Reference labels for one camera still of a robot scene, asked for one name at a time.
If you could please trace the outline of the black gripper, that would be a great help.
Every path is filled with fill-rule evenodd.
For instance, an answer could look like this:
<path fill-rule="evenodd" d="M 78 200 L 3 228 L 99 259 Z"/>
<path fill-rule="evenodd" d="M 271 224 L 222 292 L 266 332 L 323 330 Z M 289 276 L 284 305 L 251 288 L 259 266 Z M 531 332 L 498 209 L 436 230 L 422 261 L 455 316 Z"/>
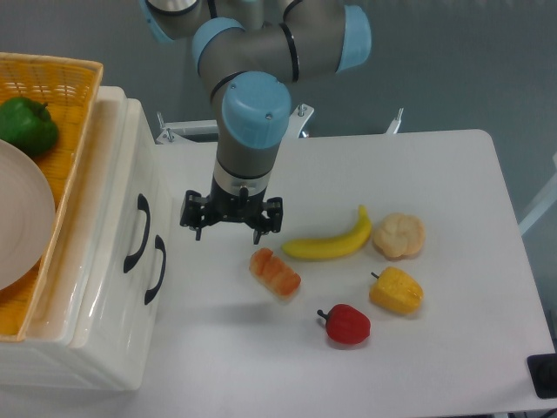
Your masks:
<path fill-rule="evenodd" d="M 179 224 L 195 232 L 195 240 L 201 240 L 206 226 L 218 222 L 243 223 L 252 228 L 253 244 L 258 245 L 262 236 L 281 231 L 284 215 L 283 199 L 264 201 L 265 192 L 255 195 L 241 192 L 238 196 L 226 192 L 213 180 L 208 197 L 193 190 L 185 193 Z"/>

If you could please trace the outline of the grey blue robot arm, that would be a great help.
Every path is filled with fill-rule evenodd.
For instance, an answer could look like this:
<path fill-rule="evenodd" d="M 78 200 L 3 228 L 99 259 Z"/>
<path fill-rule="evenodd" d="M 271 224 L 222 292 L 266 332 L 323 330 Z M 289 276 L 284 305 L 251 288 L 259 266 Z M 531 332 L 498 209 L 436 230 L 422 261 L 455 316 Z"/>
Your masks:
<path fill-rule="evenodd" d="M 248 225 L 255 239 L 280 230 L 281 198 L 265 195 L 292 112 L 288 84 L 349 70 L 370 56 L 367 14 L 340 1 L 283 1 L 278 24 L 260 1 L 143 1 L 153 36 L 191 40 L 196 72 L 218 127 L 207 196 L 185 194 L 180 223 L 200 233 Z"/>

